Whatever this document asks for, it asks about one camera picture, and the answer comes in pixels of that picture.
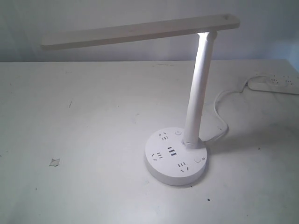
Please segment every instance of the white wall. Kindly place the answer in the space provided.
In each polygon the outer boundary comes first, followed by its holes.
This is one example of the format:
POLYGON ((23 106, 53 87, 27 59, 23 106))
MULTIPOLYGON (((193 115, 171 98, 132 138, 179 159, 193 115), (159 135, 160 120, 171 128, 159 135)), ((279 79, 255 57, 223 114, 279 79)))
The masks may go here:
POLYGON ((0 61, 193 60, 197 35, 43 52, 47 32, 232 13, 241 27, 221 31, 214 59, 298 54, 298 0, 0 0, 0 61))

